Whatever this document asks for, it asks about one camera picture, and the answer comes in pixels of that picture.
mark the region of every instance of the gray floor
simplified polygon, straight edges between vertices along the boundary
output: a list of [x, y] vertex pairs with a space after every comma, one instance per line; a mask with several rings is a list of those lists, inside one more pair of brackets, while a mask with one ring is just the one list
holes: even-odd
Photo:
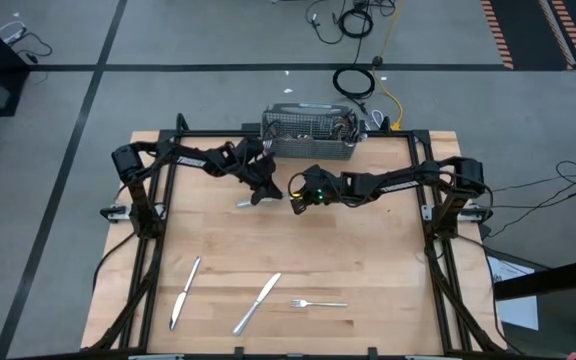
[[[29, 29], [55, 48], [43, 63], [94, 64], [116, 3], [0, 1], [0, 26], [19, 12]], [[128, 0], [109, 63], [352, 61], [356, 41], [344, 39], [336, 46], [318, 42], [303, 19], [308, 3], [216, 0], [205, 6], [189, 0]], [[316, 7], [319, 21], [326, 24], [324, 36], [336, 35], [328, 26], [329, 13], [338, 11], [340, 3]], [[500, 63], [479, 1], [453, 0], [449, 6], [440, 0], [415, 0], [404, 6], [388, 62]], [[375, 18], [360, 61], [369, 61], [381, 48], [387, 20]], [[90, 73], [50, 73], [34, 85], [44, 76], [33, 73], [17, 115], [0, 119], [0, 331], [91, 78]], [[236, 129], [259, 121], [271, 103], [349, 104], [332, 87], [331, 76], [327, 71], [105, 73], [9, 356], [78, 349], [92, 273], [108, 230], [98, 210], [108, 205], [118, 184], [110, 152], [128, 142], [131, 132], [173, 127], [178, 112], [193, 129]], [[484, 163], [486, 182], [493, 189], [554, 176], [558, 161], [576, 161], [576, 73], [425, 71], [380, 76], [405, 107], [404, 128], [457, 131], [462, 152]], [[348, 85], [355, 80], [361, 87], [361, 79], [342, 81]], [[367, 107], [395, 115], [392, 102], [379, 93]], [[495, 203], [538, 203], [563, 185], [499, 193]], [[499, 229], [520, 214], [498, 210], [489, 225]], [[576, 199], [539, 210], [488, 242], [550, 266], [574, 262]], [[522, 345], [533, 342], [533, 347], [555, 352], [575, 349], [571, 329], [576, 325], [569, 311], [574, 301], [574, 295], [540, 299], [546, 305], [542, 324], [563, 329], [556, 341], [542, 344], [527, 340], [534, 334], [507, 330]]]

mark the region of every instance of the wooden table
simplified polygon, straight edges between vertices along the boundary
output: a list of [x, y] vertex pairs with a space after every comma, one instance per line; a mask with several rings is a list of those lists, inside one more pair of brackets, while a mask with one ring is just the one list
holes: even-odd
[[[136, 132], [132, 141], [156, 141], [157, 136]], [[431, 139], [436, 159], [460, 154], [455, 133], [431, 132]], [[226, 140], [239, 139], [191, 137], [182, 144], [207, 149]], [[423, 157], [421, 146], [418, 152]], [[285, 189], [291, 175], [313, 163], [336, 175], [381, 173], [410, 166], [410, 153], [404, 139], [370, 138], [351, 161], [276, 162], [274, 179]], [[162, 171], [159, 194], [164, 175]], [[368, 347], [377, 347], [382, 355], [442, 354], [414, 190], [388, 194], [357, 209], [311, 206], [296, 216], [287, 200], [235, 208], [235, 202], [251, 192], [234, 177], [212, 178], [201, 170], [178, 167], [175, 179], [149, 352], [232, 353], [235, 346], [244, 346], [247, 354], [366, 354]], [[130, 202], [127, 193], [120, 199]], [[129, 222], [111, 225], [105, 251], [131, 231]], [[479, 239], [474, 224], [460, 224], [459, 232]], [[82, 346], [94, 343], [125, 304], [136, 247], [137, 240], [132, 240], [104, 264]], [[465, 305], [490, 337], [505, 346], [495, 330], [491, 281], [481, 248], [455, 239], [453, 250]], [[197, 256], [202, 257], [201, 266], [171, 332], [172, 306]], [[276, 272], [283, 276], [243, 335], [232, 336]], [[349, 306], [294, 309], [291, 299]], [[458, 348], [456, 321], [447, 301], [446, 308]], [[140, 308], [134, 344], [142, 315]]]

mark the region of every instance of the fork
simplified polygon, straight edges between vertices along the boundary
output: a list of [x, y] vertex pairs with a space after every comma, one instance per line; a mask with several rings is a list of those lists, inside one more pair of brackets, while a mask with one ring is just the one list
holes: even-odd
[[306, 306], [332, 306], [332, 307], [346, 307], [348, 304], [344, 303], [310, 303], [306, 300], [291, 300], [290, 306], [296, 308], [305, 308]]

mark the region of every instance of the paper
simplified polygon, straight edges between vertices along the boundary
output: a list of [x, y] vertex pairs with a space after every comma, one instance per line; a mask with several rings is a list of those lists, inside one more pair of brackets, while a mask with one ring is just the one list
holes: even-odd
[[[531, 268], [488, 256], [495, 282], [516, 278], [535, 272]], [[539, 330], [537, 297], [497, 301], [497, 310], [501, 321], [525, 328]]]

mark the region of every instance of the silver knife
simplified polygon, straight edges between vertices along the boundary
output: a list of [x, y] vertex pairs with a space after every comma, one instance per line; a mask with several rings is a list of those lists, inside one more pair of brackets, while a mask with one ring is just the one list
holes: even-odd
[[192, 284], [192, 279], [195, 277], [195, 273], [197, 273], [197, 268], [199, 268], [199, 262], [201, 258], [197, 256], [195, 259], [195, 264], [192, 266], [192, 271], [190, 271], [190, 276], [188, 277], [188, 282], [186, 282], [186, 287], [184, 287], [184, 291], [177, 296], [177, 301], [175, 301], [175, 306], [172, 308], [172, 316], [170, 317], [170, 331], [175, 328], [177, 324], [177, 318], [181, 313], [181, 307], [184, 306], [184, 301], [186, 300], [186, 295], [188, 295], [188, 290], [190, 289], [190, 284]]
[[255, 300], [255, 302], [252, 304], [252, 306], [250, 307], [250, 310], [248, 310], [248, 312], [246, 313], [246, 315], [244, 315], [244, 318], [241, 319], [241, 321], [239, 322], [239, 324], [237, 324], [237, 326], [235, 327], [235, 330], [232, 331], [232, 334], [234, 336], [239, 336], [241, 335], [241, 332], [244, 331], [244, 327], [246, 327], [246, 324], [248, 323], [248, 320], [250, 320], [250, 317], [252, 316], [252, 314], [255, 312], [255, 310], [257, 310], [257, 307], [259, 306], [259, 304], [261, 304], [262, 301], [264, 301], [264, 299], [266, 298], [266, 295], [268, 295], [268, 293], [270, 292], [270, 290], [272, 289], [273, 286], [275, 286], [275, 284], [277, 283], [277, 281], [279, 280], [279, 277], [281, 277], [281, 273], [276, 273], [275, 275], [273, 275], [270, 280], [268, 280], [268, 282], [266, 283], [266, 285], [264, 285], [264, 288], [261, 289], [261, 292], [259, 293], [259, 296], [257, 296], [257, 300]]

